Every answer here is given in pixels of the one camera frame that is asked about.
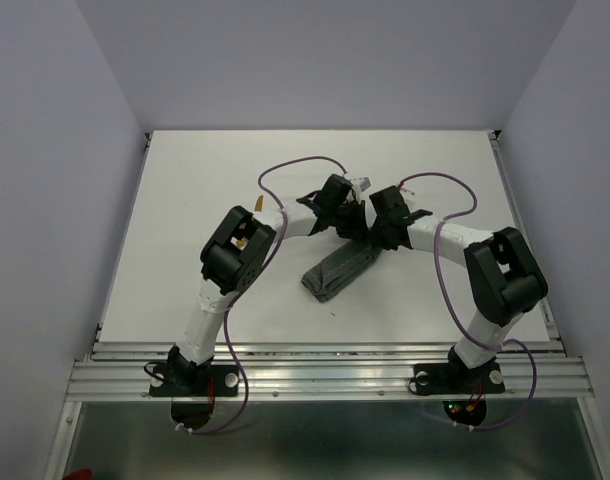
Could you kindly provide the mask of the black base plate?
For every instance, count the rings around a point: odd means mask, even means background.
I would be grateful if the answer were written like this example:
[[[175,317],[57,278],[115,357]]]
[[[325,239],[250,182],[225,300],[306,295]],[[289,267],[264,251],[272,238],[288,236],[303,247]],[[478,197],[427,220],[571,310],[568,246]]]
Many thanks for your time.
[[[468,395],[471,393],[502,394],[505,385],[496,362],[475,369],[454,363],[423,363],[413,367],[408,390],[418,396]]]
[[[233,365],[210,365],[190,376],[164,362],[147,364],[144,369],[150,379],[148,395],[153,398],[233,398],[241,381],[239,369]]]

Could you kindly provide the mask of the red object at corner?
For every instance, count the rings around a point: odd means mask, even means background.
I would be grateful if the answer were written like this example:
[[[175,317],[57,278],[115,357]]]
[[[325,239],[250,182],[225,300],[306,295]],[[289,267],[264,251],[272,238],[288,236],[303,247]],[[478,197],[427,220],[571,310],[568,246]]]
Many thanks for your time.
[[[65,475],[62,480],[92,480],[93,471],[89,468],[75,470]]]

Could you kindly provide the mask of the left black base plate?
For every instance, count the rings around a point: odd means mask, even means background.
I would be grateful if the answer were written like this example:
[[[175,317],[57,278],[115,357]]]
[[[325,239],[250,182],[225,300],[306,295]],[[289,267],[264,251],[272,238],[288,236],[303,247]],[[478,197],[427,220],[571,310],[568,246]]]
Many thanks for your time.
[[[233,365],[210,365],[190,376],[164,362],[147,364],[144,369],[150,379],[148,395],[153,398],[233,398],[241,381],[239,369]]]

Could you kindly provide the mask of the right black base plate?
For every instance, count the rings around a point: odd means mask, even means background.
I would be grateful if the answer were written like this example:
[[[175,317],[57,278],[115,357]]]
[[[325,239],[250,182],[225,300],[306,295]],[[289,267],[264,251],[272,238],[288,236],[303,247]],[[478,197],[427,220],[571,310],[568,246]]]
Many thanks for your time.
[[[418,396],[468,395],[471,393],[502,394],[505,385],[496,362],[475,369],[454,363],[423,363],[413,367],[408,390]]]

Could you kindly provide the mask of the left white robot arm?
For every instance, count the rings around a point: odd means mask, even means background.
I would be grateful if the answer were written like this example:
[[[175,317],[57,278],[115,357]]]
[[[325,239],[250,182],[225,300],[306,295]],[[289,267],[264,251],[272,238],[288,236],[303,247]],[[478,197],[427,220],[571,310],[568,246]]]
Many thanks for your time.
[[[324,186],[273,210],[252,213],[233,207],[200,254],[202,262],[196,313],[164,363],[149,369],[160,383],[195,394],[205,386],[218,333],[234,302],[261,275],[283,241],[335,229],[345,243],[301,278],[321,303],[356,280],[377,258],[368,243],[363,193],[366,177],[331,175]]]

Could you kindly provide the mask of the grey cloth napkin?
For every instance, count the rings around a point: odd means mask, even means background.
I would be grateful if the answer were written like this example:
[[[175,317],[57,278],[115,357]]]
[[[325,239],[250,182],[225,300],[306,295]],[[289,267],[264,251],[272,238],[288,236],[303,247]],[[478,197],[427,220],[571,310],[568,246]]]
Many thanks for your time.
[[[348,241],[307,270],[301,285],[318,302],[328,302],[368,270],[381,252],[367,242]]]

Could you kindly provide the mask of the gold knife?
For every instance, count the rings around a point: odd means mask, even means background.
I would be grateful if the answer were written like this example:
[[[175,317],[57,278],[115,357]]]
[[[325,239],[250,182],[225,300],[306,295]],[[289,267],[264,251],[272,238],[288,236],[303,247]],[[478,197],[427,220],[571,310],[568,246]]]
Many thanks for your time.
[[[264,200],[264,196],[260,195],[255,204],[254,204],[254,211],[255,212],[261,212],[263,210],[263,200]]]

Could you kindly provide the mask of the aluminium mounting rail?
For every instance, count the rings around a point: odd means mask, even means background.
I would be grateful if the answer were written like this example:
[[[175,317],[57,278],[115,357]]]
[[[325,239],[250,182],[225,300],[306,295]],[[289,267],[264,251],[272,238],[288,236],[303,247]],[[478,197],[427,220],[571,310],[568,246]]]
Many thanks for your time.
[[[535,359],[516,347],[498,356],[503,398],[527,396],[536,373],[536,398],[593,397],[583,360],[560,341],[530,345]],[[101,343],[74,364],[66,390],[70,402],[149,401],[146,362],[159,360],[163,344]],[[261,401],[410,400],[407,382],[421,363],[444,362],[446,344],[238,344],[233,351],[247,374],[249,398]]]

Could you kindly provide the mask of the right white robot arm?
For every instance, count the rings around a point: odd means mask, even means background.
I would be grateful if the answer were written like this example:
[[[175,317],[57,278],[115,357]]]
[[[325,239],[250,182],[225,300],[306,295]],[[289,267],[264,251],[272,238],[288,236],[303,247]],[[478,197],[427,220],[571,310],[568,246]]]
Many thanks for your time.
[[[475,312],[469,324],[458,322],[461,339],[447,361],[415,368],[410,381],[418,395],[466,393],[472,386],[504,390],[497,354],[524,342],[510,332],[548,294],[547,281],[522,233],[514,227],[496,232],[455,223],[427,210],[413,211],[401,191],[390,186],[371,195],[376,218],[372,240],[386,250],[400,247],[432,254],[466,269]]]

